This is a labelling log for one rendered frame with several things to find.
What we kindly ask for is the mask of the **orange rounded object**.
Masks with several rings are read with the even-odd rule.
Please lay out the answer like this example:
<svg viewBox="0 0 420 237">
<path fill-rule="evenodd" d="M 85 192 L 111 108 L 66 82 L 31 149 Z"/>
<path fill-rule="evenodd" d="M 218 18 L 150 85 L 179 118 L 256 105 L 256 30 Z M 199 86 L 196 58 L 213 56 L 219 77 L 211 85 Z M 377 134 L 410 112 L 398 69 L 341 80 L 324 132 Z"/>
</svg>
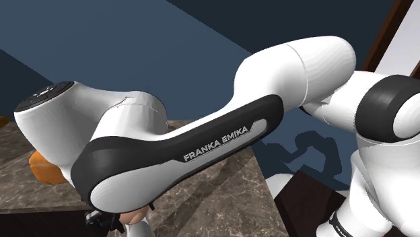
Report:
<svg viewBox="0 0 420 237">
<path fill-rule="evenodd" d="M 29 158 L 32 173 L 42 184 L 63 184 L 67 180 L 61 169 L 48 162 L 38 151 L 35 151 Z"/>
</svg>

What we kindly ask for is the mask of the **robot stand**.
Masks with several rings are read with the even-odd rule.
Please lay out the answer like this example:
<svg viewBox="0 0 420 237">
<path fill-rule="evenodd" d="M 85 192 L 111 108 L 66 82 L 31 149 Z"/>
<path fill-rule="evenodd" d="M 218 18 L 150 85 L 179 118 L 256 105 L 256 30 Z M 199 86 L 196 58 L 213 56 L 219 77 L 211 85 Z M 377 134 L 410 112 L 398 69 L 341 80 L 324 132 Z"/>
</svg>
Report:
<svg viewBox="0 0 420 237">
<path fill-rule="evenodd" d="M 344 200 L 344 196 L 299 170 L 274 202 L 289 237 L 316 237 L 317 227 L 327 222 Z"/>
</svg>

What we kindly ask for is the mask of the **brown wooden door frame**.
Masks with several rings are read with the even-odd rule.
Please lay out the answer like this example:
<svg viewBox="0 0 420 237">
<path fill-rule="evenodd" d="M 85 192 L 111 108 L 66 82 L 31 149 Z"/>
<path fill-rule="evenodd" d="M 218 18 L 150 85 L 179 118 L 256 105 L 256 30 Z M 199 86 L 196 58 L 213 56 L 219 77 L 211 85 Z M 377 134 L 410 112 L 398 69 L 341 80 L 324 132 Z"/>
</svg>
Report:
<svg viewBox="0 0 420 237">
<path fill-rule="evenodd" d="M 420 0 L 394 0 L 361 69 L 420 79 Z"/>
</svg>

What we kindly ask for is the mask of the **tan round object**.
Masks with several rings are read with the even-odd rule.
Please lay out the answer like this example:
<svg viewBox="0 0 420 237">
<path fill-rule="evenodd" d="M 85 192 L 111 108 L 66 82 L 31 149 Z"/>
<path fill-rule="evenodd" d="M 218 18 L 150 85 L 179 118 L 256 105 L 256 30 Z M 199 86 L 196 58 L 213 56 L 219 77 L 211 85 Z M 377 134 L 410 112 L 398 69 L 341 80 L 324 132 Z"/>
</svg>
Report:
<svg viewBox="0 0 420 237">
<path fill-rule="evenodd" d="M 144 207 L 142 209 L 138 209 L 129 213 L 122 213 L 120 214 L 119 221 L 122 224 L 126 225 L 133 225 L 139 223 L 145 218 L 148 210 L 148 207 Z"/>
</svg>

